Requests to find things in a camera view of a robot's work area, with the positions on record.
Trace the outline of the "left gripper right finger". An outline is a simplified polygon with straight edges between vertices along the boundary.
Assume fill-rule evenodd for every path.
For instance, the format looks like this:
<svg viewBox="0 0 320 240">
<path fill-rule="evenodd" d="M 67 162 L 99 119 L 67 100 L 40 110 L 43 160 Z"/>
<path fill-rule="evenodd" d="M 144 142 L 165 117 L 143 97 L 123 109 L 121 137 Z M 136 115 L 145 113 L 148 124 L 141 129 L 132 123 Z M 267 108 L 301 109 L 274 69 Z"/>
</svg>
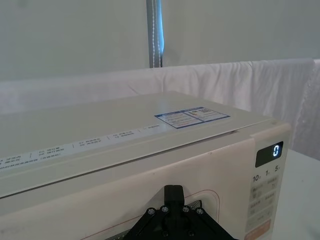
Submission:
<svg viewBox="0 0 320 240">
<path fill-rule="evenodd" d="M 174 186 L 174 239 L 175 240 L 232 240 L 202 207 L 195 209 L 185 205 L 181 185 Z"/>
</svg>

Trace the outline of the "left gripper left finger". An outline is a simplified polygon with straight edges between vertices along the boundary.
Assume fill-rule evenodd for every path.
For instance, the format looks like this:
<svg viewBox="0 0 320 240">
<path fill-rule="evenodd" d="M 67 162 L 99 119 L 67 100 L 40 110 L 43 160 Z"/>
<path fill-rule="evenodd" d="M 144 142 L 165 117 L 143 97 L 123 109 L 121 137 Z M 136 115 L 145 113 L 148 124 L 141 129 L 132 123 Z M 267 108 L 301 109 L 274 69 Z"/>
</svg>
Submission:
<svg viewBox="0 0 320 240">
<path fill-rule="evenodd" d="M 156 209 L 149 207 L 135 225 L 124 236 L 124 240 L 174 240 L 169 217 L 175 204 L 174 186 L 164 187 L 163 205 Z"/>
</svg>

